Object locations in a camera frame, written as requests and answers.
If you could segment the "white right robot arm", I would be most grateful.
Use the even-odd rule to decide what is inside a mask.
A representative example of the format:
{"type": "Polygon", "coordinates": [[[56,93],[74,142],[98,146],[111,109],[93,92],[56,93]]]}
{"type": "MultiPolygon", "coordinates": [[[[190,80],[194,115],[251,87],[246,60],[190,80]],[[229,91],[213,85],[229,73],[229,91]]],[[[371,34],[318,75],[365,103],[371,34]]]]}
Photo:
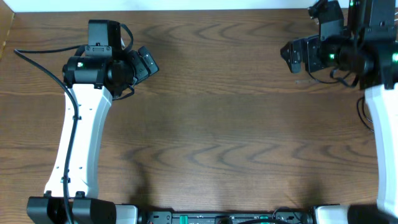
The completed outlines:
{"type": "Polygon", "coordinates": [[[338,1],[317,1],[308,14],[318,34],[289,41],[280,51],[292,73],[330,69],[330,83],[346,84],[364,96],[357,112],[374,133],[378,193],[370,205],[320,205],[303,223],[397,222],[397,6],[395,0],[351,0],[343,14],[338,1]]]}

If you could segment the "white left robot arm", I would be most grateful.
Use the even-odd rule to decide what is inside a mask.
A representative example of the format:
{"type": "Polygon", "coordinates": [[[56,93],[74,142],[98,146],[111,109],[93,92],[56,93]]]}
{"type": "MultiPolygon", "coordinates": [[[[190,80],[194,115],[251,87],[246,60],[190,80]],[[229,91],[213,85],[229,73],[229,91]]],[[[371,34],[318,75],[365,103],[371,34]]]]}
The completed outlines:
{"type": "Polygon", "coordinates": [[[57,158],[41,197],[30,197],[35,223],[139,223],[138,208],[98,198],[98,159],[104,122],[114,101],[134,94],[159,70],[146,47],[124,44],[125,24],[90,20],[88,42],[77,45],[57,83],[65,92],[65,119],[57,158]]]}

